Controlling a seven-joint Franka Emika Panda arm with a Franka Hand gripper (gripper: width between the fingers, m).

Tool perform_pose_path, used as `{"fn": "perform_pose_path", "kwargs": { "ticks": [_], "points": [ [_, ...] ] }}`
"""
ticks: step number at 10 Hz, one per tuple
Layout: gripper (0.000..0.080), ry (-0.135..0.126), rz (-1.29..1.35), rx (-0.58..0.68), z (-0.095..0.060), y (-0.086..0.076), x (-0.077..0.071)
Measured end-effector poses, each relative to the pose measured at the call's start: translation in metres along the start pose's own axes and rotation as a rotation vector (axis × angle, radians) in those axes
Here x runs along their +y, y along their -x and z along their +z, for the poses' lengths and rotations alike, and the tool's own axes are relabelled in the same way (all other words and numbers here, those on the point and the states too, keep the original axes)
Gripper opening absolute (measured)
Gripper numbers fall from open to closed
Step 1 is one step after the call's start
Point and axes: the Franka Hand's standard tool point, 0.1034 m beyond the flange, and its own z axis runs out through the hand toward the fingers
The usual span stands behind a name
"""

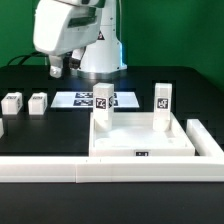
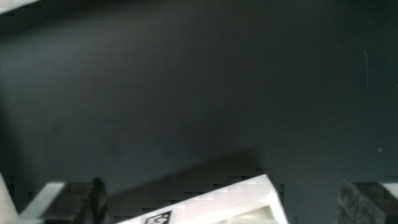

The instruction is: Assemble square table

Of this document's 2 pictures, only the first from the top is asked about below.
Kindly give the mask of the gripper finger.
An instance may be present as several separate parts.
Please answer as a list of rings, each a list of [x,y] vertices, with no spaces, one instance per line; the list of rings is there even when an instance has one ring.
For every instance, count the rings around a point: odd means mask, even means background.
[[[80,64],[81,64],[81,61],[82,61],[85,51],[86,51],[86,48],[81,47],[79,49],[75,49],[72,52],[72,55],[69,59],[69,67],[71,69],[78,69],[80,67]]]
[[[63,70],[62,56],[49,56],[50,61],[50,75],[54,78],[60,78]]]

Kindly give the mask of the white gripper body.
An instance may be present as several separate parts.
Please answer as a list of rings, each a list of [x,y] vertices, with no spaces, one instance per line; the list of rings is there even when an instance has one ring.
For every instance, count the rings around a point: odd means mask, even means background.
[[[39,52],[59,56],[94,43],[104,0],[40,0],[33,43]]]

